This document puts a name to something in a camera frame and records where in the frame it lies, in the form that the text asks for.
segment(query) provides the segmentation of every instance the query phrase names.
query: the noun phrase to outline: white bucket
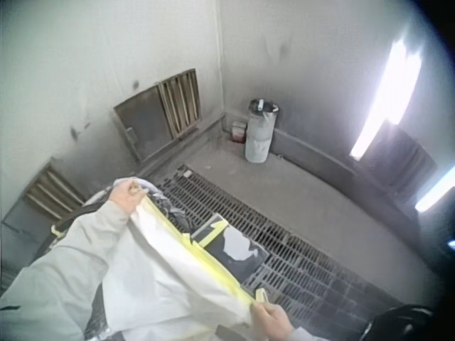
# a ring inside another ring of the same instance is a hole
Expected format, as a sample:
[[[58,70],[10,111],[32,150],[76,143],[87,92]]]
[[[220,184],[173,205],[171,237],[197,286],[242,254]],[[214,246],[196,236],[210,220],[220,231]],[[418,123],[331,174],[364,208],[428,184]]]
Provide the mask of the white bucket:
[[[251,163],[263,163],[267,160],[270,144],[272,143],[273,129],[277,120],[278,106],[268,102],[264,107],[264,100],[259,103],[254,99],[250,103],[250,120],[247,128],[247,143],[245,158]]]

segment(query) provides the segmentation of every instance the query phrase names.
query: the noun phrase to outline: gray wall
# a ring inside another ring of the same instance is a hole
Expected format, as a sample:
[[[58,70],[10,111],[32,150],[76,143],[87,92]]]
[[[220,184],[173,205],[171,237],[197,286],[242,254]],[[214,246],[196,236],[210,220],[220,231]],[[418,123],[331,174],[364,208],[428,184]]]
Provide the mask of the gray wall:
[[[406,33],[423,62],[400,126],[437,162],[433,180],[455,161],[454,70],[406,1],[229,0],[220,13],[226,112],[273,99],[278,129],[347,164],[392,42]]]
[[[160,80],[195,67],[203,117],[219,114],[217,10],[211,0],[2,1],[2,216],[51,156],[85,193],[134,170],[112,108]]]

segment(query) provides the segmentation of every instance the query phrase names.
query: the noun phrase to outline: white protective suit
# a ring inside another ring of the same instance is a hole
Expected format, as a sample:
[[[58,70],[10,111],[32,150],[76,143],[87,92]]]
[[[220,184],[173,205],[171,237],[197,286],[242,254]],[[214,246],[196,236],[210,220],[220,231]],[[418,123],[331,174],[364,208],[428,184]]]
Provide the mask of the white protective suit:
[[[95,292],[129,217],[113,202],[75,220],[66,238],[24,268],[0,299],[2,340],[84,340]],[[315,341],[299,328],[289,341]]]

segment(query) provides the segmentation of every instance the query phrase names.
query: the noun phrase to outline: fluorescent light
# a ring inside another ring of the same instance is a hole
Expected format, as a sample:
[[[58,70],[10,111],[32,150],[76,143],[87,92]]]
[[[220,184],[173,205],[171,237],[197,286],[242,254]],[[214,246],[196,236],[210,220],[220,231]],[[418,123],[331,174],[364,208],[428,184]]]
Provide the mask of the fluorescent light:
[[[421,65],[418,54],[407,55],[402,40],[393,43],[365,126],[349,154],[355,160],[362,158],[384,120],[399,124],[414,91]]]
[[[452,250],[455,251],[455,239],[449,241],[449,242],[447,243],[447,245],[449,245],[449,247],[450,247]]]
[[[419,212],[425,212],[431,206],[436,204],[444,194],[446,194],[452,187],[455,186],[455,167],[453,167],[446,175],[438,181],[436,185],[419,200],[415,209]]]

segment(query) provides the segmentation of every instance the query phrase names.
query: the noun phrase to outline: yellow masking tape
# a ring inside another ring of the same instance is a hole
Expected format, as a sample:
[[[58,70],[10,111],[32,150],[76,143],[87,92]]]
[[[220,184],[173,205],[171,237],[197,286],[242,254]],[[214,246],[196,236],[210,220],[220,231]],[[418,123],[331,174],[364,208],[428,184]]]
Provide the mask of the yellow masking tape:
[[[177,238],[177,240],[187,250],[189,250],[189,252],[191,252],[194,255],[194,257],[197,258],[197,260],[199,260],[200,263],[202,263],[206,271],[219,283],[221,283],[226,289],[228,289],[229,292],[231,292],[231,294],[233,294],[235,297],[240,298],[241,300],[248,304],[255,301],[253,297],[248,295],[246,292],[243,291],[242,288],[240,288],[240,284],[237,281],[237,279],[215,257],[209,254],[206,250],[204,250],[204,248],[198,243],[191,242],[189,234],[181,234],[177,230],[177,228],[173,226],[171,222],[169,222],[169,220],[163,215],[163,213],[161,213],[161,211],[155,206],[155,204],[150,199],[148,199],[148,197],[145,197],[142,200],[141,204],[147,211],[158,217],[163,223],[163,225],[168,228],[169,232],[172,233],[172,235],[175,238]]]
[[[229,225],[229,223],[226,220],[221,220],[220,222],[214,222],[211,224],[211,227],[213,227],[213,231],[205,236],[204,239],[202,239],[199,242],[199,245],[202,247],[206,247],[211,241],[214,240],[221,232],[224,231],[224,229]]]

